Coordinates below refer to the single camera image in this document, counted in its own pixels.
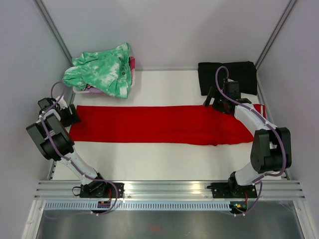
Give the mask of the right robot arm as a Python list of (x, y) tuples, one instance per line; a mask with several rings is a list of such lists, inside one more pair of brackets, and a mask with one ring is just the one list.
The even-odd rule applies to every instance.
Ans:
[(242, 98), (237, 81), (224, 80), (223, 87), (211, 87), (204, 106), (234, 116), (253, 135), (250, 162), (231, 173), (227, 182), (207, 186), (214, 199), (255, 199), (256, 183), (265, 176), (277, 177), (289, 168), (291, 134), (286, 127), (269, 122), (247, 98)]

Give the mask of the red trousers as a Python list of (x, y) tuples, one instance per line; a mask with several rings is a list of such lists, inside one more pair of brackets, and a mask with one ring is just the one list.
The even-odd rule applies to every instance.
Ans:
[(234, 145), (253, 141), (231, 115), (204, 106), (78, 106), (79, 123), (71, 126), (74, 141), (107, 143), (180, 143)]

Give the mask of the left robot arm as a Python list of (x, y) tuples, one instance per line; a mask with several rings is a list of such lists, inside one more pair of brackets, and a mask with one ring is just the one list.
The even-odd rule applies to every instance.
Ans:
[(81, 181), (77, 186), (81, 198), (112, 198), (113, 187), (78, 155), (66, 128), (81, 120), (75, 106), (63, 100), (43, 98), (38, 101), (38, 120), (26, 128), (27, 133), (47, 160), (67, 166)]

